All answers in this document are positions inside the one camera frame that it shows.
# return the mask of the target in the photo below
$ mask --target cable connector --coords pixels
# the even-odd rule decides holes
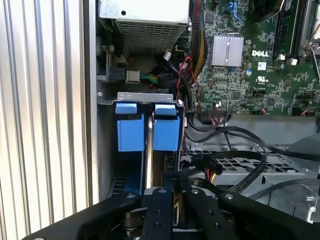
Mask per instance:
[[[169,62],[171,56],[172,56],[171,52],[167,51],[167,52],[165,53],[165,55],[163,56],[163,58],[164,58],[166,61]]]

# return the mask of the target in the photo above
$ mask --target dell logo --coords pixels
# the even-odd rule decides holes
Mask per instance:
[[[252,50],[252,56],[258,56],[258,57],[269,57],[268,51],[256,51],[256,50]]]

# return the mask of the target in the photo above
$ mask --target heatsink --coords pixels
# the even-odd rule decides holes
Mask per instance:
[[[211,65],[219,67],[240,67],[244,37],[239,35],[214,35],[211,46]]]

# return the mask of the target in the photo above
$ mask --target black cable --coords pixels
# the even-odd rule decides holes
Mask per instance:
[[[296,179],[290,181],[283,181],[266,189],[256,192],[255,194],[250,195],[248,198],[257,200],[262,198],[265,195],[272,193],[275,190],[282,189],[284,187],[303,184],[306,186],[320,186],[320,179]]]
[[[180,77],[181,82],[184,86],[184,90],[186,91],[188,109],[191,109],[192,108],[192,91],[188,83],[188,80],[185,78],[185,76],[183,76],[182,74],[181,75],[179,74],[178,69],[170,61],[165,60],[163,57],[161,58],[161,61],[163,62],[164,66],[167,67],[174,75],[176,75],[177,77]]]
[[[231,143],[230,143],[230,141],[229,141],[229,137],[228,137],[228,135],[227,135],[226,132],[224,133],[224,136],[225,136],[226,142],[228,143],[228,146],[229,146],[230,151],[232,151]]]
[[[264,141],[263,139],[261,139],[260,137],[258,137],[257,135],[253,134],[252,132],[241,128],[241,127],[237,127],[237,126],[226,126],[226,127],[221,127],[218,128],[217,130],[213,131],[212,133],[210,133],[208,136],[199,139],[199,140],[194,140],[191,139],[187,132],[185,133],[185,136],[192,142],[194,143],[204,143],[209,141],[210,139],[214,138],[215,136],[222,134],[222,133],[228,133],[228,132],[239,132],[239,133],[243,133],[246,134],[247,136],[249,136],[252,139],[255,139],[256,141],[258,141],[257,144],[259,144],[259,146],[264,146],[265,148],[269,149],[270,151],[276,153],[276,154],[280,154],[280,155],[284,155],[284,156],[288,156],[288,157],[292,157],[292,158],[298,158],[298,159],[305,159],[305,160],[310,160],[310,161],[316,161],[316,162],[320,162],[320,155],[313,155],[313,154],[306,154],[306,153],[300,153],[300,152],[293,152],[293,151],[287,151],[287,150],[282,150],[279,148],[276,148],[274,146],[272,146],[271,144],[267,143],[266,141]]]
[[[196,126],[195,123],[194,123],[194,116],[195,114],[194,113],[187,113],[186,114],[186,119],[188,121],[188,125],[196,130],[197,132],[200,132],[200,133],[206,133],[206,132],[209,132],[213,129],[215,129],[215,126],[214,125],[210,125],[210,126]]]
[[[208,189],[210,192],[214,193],[215,195],[219,195],[224,192],[221,189],[217,188],[215,185],[213,185],[211,182],[205,179],[202,179],[200,177],[190,177],[189,183],[192,186],[197,186],[202,189]]]
[[[241,182],[234,185],[229,192],[242,193],[257,177],[264,171],[267,165],[268,154],[267,150],[263,147],[264,155],[255,151],[220,151],[206,154],[205,156],[210,159],[232,159],[232,158],[244,158],[244,159],[255,159],[260,163],[250,172]]]
[[[237,105],[243,104],[243,103],[253,104],[253,105],[257,106],[258,108],[263,109],[263,107],[262,107],[261,105],[257,104],[257,103],[256,103],[255,101],[253,101],[253,100],[250,100],[250,99],[242,99],[242,100],[239,100],[239,101],[235,102],[234,104],[232,104],[232,105],[229,107],[228,111],[225,112],[223,126],[226,126],[226,123],[227,123],[226,121],[228,120],[228,117],[229,117],[229,115],[231,114],[231,111],[232,111]]]

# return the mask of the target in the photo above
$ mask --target green wire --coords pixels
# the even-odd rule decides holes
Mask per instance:
[[[140,76],[141,79],[148,79],[150,82],[154,83],[154,84],[158,84],[158,81],[152,79],[151,77],[147,76],[147,75],[141,75]]]

